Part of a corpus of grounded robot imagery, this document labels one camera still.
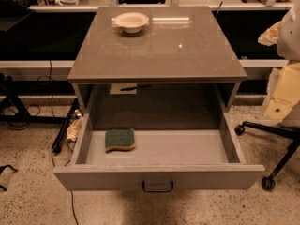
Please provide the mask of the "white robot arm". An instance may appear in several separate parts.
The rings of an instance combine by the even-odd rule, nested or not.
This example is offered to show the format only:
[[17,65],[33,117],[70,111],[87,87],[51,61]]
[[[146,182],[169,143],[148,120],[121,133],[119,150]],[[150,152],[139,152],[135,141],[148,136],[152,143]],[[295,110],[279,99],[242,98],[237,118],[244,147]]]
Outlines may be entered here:
[[264,116],[283,120],[300,101],[300,0],[280,22],[276,22],[258,38],[265,46],[277,45],[277,54],[288,60],[281,71],[272,71],[264,101]]

